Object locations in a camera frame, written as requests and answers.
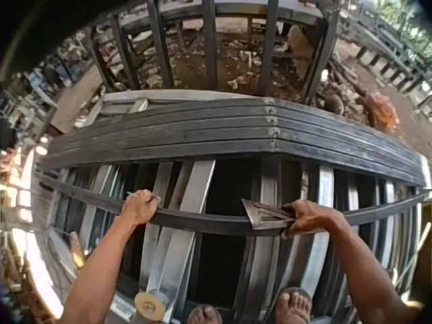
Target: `right hand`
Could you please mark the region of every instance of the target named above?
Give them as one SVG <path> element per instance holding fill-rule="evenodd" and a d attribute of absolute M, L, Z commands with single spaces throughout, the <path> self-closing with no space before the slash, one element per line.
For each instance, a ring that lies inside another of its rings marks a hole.
<path fill-rule="evenodd" d="M 295 222 L 282 232 L 282 238 L 287 239 L 300 233 L 311 232 L 317 228 L 329 230 L 331 224 L 345 217 L 335 209 L 315 204 L 308 200 L 296 200 L 291 204 L 282 206 L 282 209 L 295 215 Z"/>

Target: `metal frame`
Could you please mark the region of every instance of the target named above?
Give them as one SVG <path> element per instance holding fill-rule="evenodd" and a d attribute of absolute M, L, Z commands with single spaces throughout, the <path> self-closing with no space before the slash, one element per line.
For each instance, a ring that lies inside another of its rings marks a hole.
<path fill-rule="evenodd" d="M 425 184 L 419 156 L 394 139 L 294 103 L 273 99 L 182 103 L 118 116 L 115 129 L 111 120 L 55 139 L 44 166 L 285 153 Z"/>

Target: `dirt ground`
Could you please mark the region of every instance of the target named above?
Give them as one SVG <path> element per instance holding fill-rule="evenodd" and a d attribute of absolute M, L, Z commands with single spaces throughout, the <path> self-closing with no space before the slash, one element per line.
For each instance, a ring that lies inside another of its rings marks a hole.
<path fill-rule="evenodd" d="M 355 57 L 360 48 L 354 44 L 348 44 L 342 40 L 339 40 L 336 45 L 336 51 L 340 54 L 342 59 L 347 60 L 349 56 Z M 386 84 L 381 87 L 376 81 L 376 77 L 372 74 L 362 63 L 368 63 L 372 59 L 372 54 L 367 53 L 360 62 L 354 59 L 348 59 L 351 63 L 351 68 L 356 72 L 358 81 L 368 91 L 378 90 L 383 95 L 389 97 L 393 103 L 398 117 L 400 125 L 395 129 L 392 136 L 398 138 L 402 143 L 411 149 L 426 156 L 429 167 L 432 167 L 432 125 L 426 115 L 423 113 L 416 113 L 414 105 L 411 100 L 399 93 L 392 84 Z M 384 63 L 379 62 L 373 69 L 374 72 L 378 72 Z"/>

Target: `metal beam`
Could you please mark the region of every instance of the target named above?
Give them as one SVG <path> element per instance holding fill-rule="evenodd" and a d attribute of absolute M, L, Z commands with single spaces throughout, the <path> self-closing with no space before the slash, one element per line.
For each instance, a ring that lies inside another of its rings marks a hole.
<path fill-rule="evenodd" d="M 109 23 L 111 24 L 111 28 L 113 30 L 115 44 L 117 45 L 121 62 L 123 63 L 123 68 L 126 73 L 126 77 L 128 78 L 129 86 L 132 90 L 141 89 L 140 81 L 136 75 L 134 62 L 132 61 L 128 48 L 128 35 L 123 33 L 123 30 L 119 25 L 118 16 L 110 16 Z"/>
<path fill-rule="evenodd" d="M 166 88 L 172 88 L 174 86 L 173 72 L 169 62 L 167 41 L 163 30 L 161 12 L 159 11 L 159 1 L 148 0 L 147 10 L 150 18 L 153 42 L 155 43 L 156 48 L 157 61 L 161 68 L 163 85 Z"/>
<path fill-rule="evenodd" d="M 328 12 L 326 17 L 327 26 L 325 27 L 325 34 L 321 41 L 321 48 L 319 49 L 318 62 L 313 70 L 313 78 L 310 82 L 309 88 L 306 93 L 308 101 L 312 100 L 317 92 L 318 85 L 321 82 L 321 72 L 325 69 L 336 41 L 336 29 L 338 27 L 340 9 L 335 9 Z"/>
<path fill-rule="evenodd" d="M 261 72 L 258 81 L 258 88 L 256 90 L 256 94 L 259 96 L 265 96 L 271 82 L 271 59 L 273 57 L 273 48 L 275 46 L 278 8 L 279 0 L 269 0 L 267 4 Z"/>
<path fill-rule="evenodd" d="M 86 28 L 88 49 L 90 50 L 90 54 L 93 58 L 93 63 L 96 64 L 96 67 L 99 71 L 99 74 L 101 75 L 103 84 L 105 85 L 107 92 L 111 92 L 115 89 L 113 72 L 109 69 L 109 67 L 107 67 L 105 60 L 103 59 L 102 54 L 99 51 L 97 41 L 94 39 L 94 33 L 94 28 Z"/>
<path fill-rule="evenodd" d="M 208 87 L 217 88 L 217 37 L 215 0 L 202 2 L 204 20 L 204 50 Z"/>

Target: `left hand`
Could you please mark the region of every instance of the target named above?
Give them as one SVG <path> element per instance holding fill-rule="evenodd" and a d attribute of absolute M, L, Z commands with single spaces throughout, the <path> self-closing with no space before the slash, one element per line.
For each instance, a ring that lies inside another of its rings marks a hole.
<path fill-rule="evenodd" d="M 121 208 L 121 217 L 134 225 L 148 223 L 156 213 L 161 199 L 150 190 L 138 190 L 135 196 L 129 195 Z"/>

